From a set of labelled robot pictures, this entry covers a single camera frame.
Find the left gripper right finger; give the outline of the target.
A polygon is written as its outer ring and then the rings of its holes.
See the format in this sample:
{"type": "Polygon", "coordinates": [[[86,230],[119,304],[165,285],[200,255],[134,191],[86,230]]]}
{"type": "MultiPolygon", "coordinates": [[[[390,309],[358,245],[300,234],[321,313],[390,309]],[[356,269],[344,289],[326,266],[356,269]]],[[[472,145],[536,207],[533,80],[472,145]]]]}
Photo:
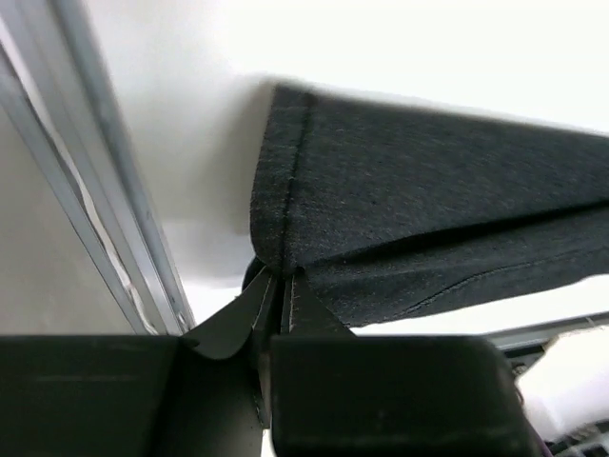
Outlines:
{"type": "Polygon", "coordinates": [[[280,333],[311,337],[355,337],[317,297],[301,268],[285,281],[280,333]]]}

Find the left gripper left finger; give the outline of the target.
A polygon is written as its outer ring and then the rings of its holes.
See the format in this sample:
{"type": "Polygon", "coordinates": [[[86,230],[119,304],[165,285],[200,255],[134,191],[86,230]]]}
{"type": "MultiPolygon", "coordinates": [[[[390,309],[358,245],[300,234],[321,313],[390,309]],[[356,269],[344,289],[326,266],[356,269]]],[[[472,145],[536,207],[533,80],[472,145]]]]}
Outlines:
{"type": "Polygon", "coordinates": [[[183,335],[183,341],[206,358],[231,358],[257,327],[265,329],[276,293],[276,276],[262,270],[228,305],[183,335]]]}

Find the black trousers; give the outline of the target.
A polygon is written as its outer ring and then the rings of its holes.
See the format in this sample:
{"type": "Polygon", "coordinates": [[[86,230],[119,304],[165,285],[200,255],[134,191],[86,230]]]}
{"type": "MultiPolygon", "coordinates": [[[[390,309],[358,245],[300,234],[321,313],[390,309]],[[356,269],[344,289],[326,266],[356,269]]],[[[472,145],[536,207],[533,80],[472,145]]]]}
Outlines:
{"type": "Polygon", "coordinates": [[[250,237],[352,327],[563,287],[608,270],[608,140],[279,86],[250,237]]]}

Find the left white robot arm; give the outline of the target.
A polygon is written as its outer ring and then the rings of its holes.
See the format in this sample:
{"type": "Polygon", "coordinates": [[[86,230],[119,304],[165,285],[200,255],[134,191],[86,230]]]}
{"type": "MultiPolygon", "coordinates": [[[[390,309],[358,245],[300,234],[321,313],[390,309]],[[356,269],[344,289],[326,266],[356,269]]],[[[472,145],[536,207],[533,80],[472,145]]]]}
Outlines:
{"type": "Polygon", "coordinates": [[[263,269],[187,337],[210,359],[248,354],[278,452],[521,456],[606,432],[606,314],[529,325],[538,294],[500,297],[486,273],[393,314],[408,296],[374,278],[331,297],[326,277],[263,269]]]}

